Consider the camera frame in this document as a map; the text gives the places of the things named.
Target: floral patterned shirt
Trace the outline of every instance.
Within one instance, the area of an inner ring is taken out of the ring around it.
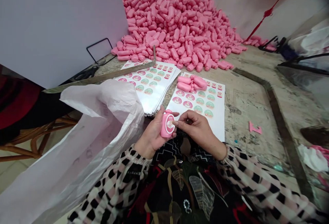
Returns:
[[[152,167],[132,145],[68,217],[68,223],[325,223],[328,216],[261,168],[255,157],[226,145],[211,166],[173,156]]]

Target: person's left hand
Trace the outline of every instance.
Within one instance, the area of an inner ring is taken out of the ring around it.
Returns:
[[[135,144],[135,150],[137,153],[146,159],[152,159],[157,149],[164,145],[168,140],[175,138],[177,135],[177,128],[175,128],[170,138],[163,138],[160,136],[160,131],[162,128],[162,117],[164,112],[165,109],[161,105],[161,108],[155,116],[154,120],[150,122],[141,138]],[[179,113],[173,112],[172,115],[176,117],[179,115]]]

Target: scissors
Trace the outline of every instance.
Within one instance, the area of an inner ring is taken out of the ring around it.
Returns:
[[[83,79],[94,77],[94,75],[95,75],[96,71],[99,69],[99,67],[101,65],[104,65],[104,64],[105,64],[105,60],[102,60],[99,63],[97,63],[97,65],[95,65],[91,68],[88,68],[87,70],[84,70],[84,71],[79,72],[78,74],[74,75],[73,79],[75,81],[80,81],[80,80],[83,80]]]

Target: person's right hand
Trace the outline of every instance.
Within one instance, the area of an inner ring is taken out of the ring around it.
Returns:
[[[216,160],[221,161],[226,157],[227,148],[213,134],[206,117],[187,110],[178,121],[172,122],[176,127],[186,132],[200,147],[211,154]]]

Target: small pink bottle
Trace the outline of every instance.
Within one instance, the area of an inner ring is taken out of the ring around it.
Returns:
[[[162,128],[160,136],[164,138],[170,138],[171,134],[174,132],[175,129],[175,126],[172,124],[175,119],[171,113],[172,111],[170,109],[167,109],[162,118]]]

